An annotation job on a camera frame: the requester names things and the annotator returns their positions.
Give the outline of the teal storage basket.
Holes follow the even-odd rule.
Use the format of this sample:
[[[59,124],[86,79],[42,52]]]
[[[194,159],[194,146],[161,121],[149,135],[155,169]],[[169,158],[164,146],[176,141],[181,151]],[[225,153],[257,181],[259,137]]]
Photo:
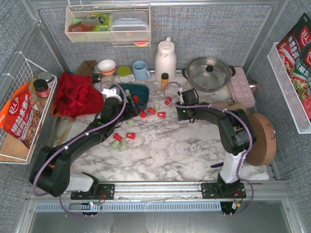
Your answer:
[[[125,90],[129,90],[131,97],[138,96],[139,98],[139,106],[142,110],[145,110],[149,101],[150,90],[147,86],[142,84],[129,84],[129,83],[120,83],[121,88]]]

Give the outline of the red capsule number two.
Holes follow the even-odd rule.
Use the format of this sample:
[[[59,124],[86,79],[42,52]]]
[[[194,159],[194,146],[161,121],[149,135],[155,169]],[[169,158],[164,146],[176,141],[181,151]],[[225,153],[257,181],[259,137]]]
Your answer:
[[[166,112],[158,112],[157,116],[161,117],[161,118],[165,118],[166,117]]]

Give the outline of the red cloth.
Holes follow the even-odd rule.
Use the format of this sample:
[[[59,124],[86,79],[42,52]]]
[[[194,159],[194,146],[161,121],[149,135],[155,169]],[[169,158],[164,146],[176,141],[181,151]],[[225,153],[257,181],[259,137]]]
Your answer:
[[[93,87],[91,77],[63,73],[53,103],[61,116],[75,119],[82,115],[97,114],[102,111],[103,105],[104,98]]]

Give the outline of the brown cloth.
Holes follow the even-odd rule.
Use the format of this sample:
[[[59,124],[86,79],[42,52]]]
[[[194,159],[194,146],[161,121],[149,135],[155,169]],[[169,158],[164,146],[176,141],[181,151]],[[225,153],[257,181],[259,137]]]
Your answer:
[[[95,60],[83,61],[78,70],[76,71],[75,75],[92,77],[96,65],[97,62]]]

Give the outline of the brown cardboard sheet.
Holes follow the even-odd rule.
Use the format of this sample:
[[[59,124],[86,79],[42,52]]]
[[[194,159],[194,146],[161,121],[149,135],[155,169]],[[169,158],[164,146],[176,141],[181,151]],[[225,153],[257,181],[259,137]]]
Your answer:
[[[242,109],[242,110],[246,111],[246,108],[244,107],[244,105],[242,103],[235,103],[233,105],[228,106],[227,109],[231,110],[231,111],[235,111],[238,109]]]

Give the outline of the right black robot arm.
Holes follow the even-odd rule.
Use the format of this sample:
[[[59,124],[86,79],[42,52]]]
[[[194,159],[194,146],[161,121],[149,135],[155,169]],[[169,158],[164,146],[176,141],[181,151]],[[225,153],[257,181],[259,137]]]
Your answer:
[[[199,102],[197,91],[179,89],[180,101],[176,103],[178,120],[204,120],[218,126],[225,149],[225,160],[218,174],[216,190],[220,196],[231,194],[241,184],[240,169],[256,141],[255,133],[243,109],[230,111]]]

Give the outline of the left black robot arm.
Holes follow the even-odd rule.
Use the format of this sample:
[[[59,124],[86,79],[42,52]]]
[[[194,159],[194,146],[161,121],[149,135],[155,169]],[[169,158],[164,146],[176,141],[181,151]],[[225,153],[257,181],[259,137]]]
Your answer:
[[[31,171],[30,183],[37,197],[61,196],[69,186],[70,166],[87,150],[104,142],[114,133],[116,125],[140,114],[141,107],[131,97],[123,101],[107,98],[103,109],[80,134],[56,147],[40,149]]]

